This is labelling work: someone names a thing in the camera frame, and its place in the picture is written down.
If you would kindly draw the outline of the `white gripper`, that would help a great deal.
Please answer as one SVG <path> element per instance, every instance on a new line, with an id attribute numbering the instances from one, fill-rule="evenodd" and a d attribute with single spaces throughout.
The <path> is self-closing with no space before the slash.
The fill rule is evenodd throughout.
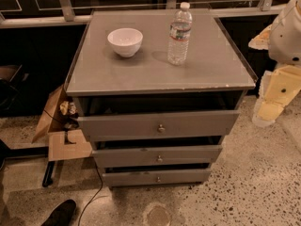
<path id="1" fill-rule="evenodd" d="M 268 50 L 271 27 L 266 26 L 248 46 L 256 50 Z M 261 78 L 259 98 L 254 106 L 253 123 L 259 127 L 273 124 L 300 90 L 300 66 L 283 64 L 272 72 L 265 71 Z"/>

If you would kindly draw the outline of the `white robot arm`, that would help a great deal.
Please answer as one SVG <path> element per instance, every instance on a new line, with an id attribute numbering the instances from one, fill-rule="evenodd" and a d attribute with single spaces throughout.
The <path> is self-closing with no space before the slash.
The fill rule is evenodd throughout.
<path id="1" fill-rule="evenodd" d="M 248 46 L 267 50 L 277 65 L 265 71 L 252 121 L 259 127 L 273 124 L 301 90 L 301 0 L 290 0 L 276 19 Z"/>

